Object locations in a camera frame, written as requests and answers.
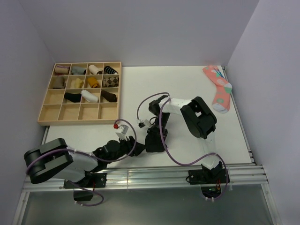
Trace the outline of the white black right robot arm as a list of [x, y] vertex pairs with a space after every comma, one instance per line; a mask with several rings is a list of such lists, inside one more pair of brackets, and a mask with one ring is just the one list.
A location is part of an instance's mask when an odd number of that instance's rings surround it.
[[191, 100], [170, 98], [163, 95], [149, 103], [149, 111], [156, 116], [154, 125], [148, 128], [145, 149], [148, 153], [165, 151], [168, 131], [167, 122], [171, 114], [183, 117], [189, 132], [202, 145], [206, 157], [202, 162], [203, 178], [212, 183], [222, 171], [222, 161], [216, 154], [215, 129], [217, 118], [201, 97]]

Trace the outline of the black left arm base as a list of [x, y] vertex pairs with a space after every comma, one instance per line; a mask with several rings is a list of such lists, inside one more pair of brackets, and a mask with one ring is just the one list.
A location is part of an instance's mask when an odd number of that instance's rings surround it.
[[[64, 189], [79, 189], [73, 192], [73, 199], [77, 204], [83, 206], [95, 206], [104, 202], [104, 197], [99, 193], [97, 188], [104, 188], [106, 186], [106, 173], [87, 173], [86, 177], [78, 182], [65, 180], [63, 184]], [[93, 197], [99, 197], [100, 202], [89, 204]]]

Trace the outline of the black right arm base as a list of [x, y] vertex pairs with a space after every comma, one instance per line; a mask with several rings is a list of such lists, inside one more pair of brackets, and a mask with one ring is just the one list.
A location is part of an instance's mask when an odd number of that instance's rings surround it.
[[189, 170], [186, 182], [190, 185], [209, 185], [201, 187], [201, 192], [205, 198], [215, 199], [222, 194], [222, 184], [228, 185], [230, 178], [225, 169], [216, 172], [208, 169]]

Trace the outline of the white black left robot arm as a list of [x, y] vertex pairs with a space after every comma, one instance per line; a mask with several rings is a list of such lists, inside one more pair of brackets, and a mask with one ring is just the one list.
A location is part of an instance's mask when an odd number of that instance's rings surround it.
[[57, 138], [27, 151], [24, 160], [32, 184], [57, 178], [86, 187], [91, 183], [93, 173], [125, 156], [136, 157], [144, 150], [145, 145], [136, 142], [132, 136], [110, 140], [90, 153], [75, 150], [63, 138]]

